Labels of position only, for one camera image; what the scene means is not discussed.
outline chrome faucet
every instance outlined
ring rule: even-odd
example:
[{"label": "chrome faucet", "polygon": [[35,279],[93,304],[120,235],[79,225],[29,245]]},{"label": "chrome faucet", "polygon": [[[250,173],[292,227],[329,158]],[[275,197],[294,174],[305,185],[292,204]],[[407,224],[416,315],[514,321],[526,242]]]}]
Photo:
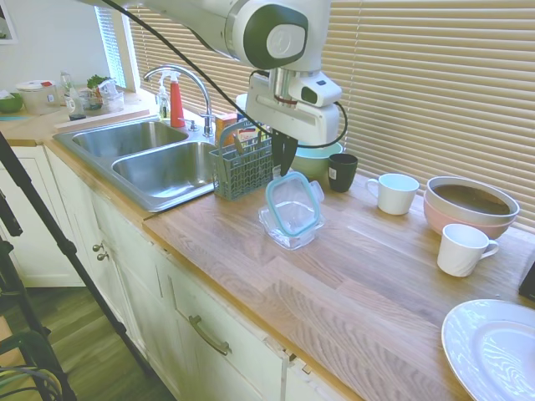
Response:
[{"label": "chrome faucet", "polygon": [[206,90],[205,84],[197,77],[192,71],[185,69],[184,67],[181,67],[180,65],[174,65],[174,64],[164,64],[160,67],[156,67],[155,69],[152,69],[151,71],[147,72],[143,79],[146,82],[150,81],[150,77],[154,74],[162,73],[164,71],[176,71],[177,73],[181,73],[184,75],[187,75],[191,79],[193,79],[193,82],[197,84],[199,89],[201,90],[202,94],[204,95],[204,101],[206,103],[206,113],[202,114],[201,116],[204,117],[204,136],[210,137],[213,136],[213,133],[211,132],[211,101],[210,101],[210,95],[208,91]]}]

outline window blinds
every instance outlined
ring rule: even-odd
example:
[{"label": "window blinds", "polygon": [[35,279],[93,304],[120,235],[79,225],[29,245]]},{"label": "window blinds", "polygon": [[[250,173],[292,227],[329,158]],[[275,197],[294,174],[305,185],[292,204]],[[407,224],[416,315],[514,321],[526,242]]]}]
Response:
[{"label": "window blinds", "polygon": [[[251,69],[159,14],[134,11],[232,97],[247,90]],[[132,35],[140,74],[181,63],[135,23]],[[535,227],[533,0],[333,1],[323,68],[343,88],[346,145],[360,170],[421,184],[436,175],[480,180],[517,199],[518,221]],[[185,103],[201,111],[200,92],[181,82]],[[232,109],[211,93],[217,111]]]},{"label": "window blinds", "polygon": [[[239,94],[247,92],[249,74],[252,69],[240,64],[238,61],[208,50],[189,29],[173,23],[159,13],[154,13],[142,7],[131,7],[129,11],[170,40],[176,48],[216,81],[232,99],[235,99]],[[145,31],[133,21],[130,21],[130,29],[134,41],[135,59],[140,72],[141,88],[157,93],[160,87],[160,76],[153,77],[147,83],[143,80],[143,75],[150,69],[162,64],[178,64],[191,70],[186,63],[171,52],[159,39],[155,38],[152,33]],[[205,113],[204,98],[195,83],[187,77],[180,79],[179,82],[182,103],[188,109],[192,109],[197,113]],[[232,106],[209,83],[205,82],[205,85],[211,96],[211,106],[214,113],[221,114],[233,111]],[[166,79],[166,87],[169,90],[169,79]]]},{"label": "window blinds", "polygon": [[111,10],[109,8],[95,7],[97,14],[97,21],[100,27],[100,36],[104,44],[104,52],[108,61],[108,69],[110,70],[110,77],[115,78],[115,82],[126,88],[125,74],[123,72],[123,64],[120,61],[119,46],[115,37],[114,22],[111,18]]}]

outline wooden floor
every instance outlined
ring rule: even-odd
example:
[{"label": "wooden floor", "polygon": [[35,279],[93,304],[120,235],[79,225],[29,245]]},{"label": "wooden floor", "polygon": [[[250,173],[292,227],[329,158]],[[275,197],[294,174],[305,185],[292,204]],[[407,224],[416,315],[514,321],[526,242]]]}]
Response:
[{"label": "wooden floor", "polygon": [[[43,325],[79,401],[173,401],[156,375],[147,378],[85,288],[32,290]],[[0,298],[12,332],[26,328],[17,307]]]}]

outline white cup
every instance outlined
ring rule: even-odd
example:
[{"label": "white cup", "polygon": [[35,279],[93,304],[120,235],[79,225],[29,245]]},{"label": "white cup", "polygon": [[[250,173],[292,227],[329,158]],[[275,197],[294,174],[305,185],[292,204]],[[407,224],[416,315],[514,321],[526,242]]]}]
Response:
[{"label": "white cup", "polygon": [[[378,186],[377,191],[371,189],[372,184]],[[377,206],[391,215],[407,213],[418,188],[417,180],[403,174],[383,174],[378,180],[372,178],[366,182],[366,189],[378,199]]]},{"label": "white cup", "polygon": [[498,243],[489,240],[484,232],[464,224],[448,224],[442,229],[438,267],[452,276],[469,276],[476,264],[498,252]]}]

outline kitchen sink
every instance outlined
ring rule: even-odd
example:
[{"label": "kitchen sink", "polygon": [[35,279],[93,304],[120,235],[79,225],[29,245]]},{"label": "kitchen sink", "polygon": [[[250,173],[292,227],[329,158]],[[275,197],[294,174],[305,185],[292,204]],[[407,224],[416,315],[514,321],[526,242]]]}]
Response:
[{"label": "kitchen sink", "polygon": [[116,157],[174,144],[187,136],[161,122],[147,121],[84,132],[73,142],[94,156]]},{"label": "kitchen sink", "polygon": [[145,119],[54,138],[146,211],[164,211],[214,190],[202,131]]},{"label": "kitchen sink", "polygon": [[168,146],[132,155],[113,164],[113,170],[147,195],[156,198],[184,196],[212,183],[207,142]]}]

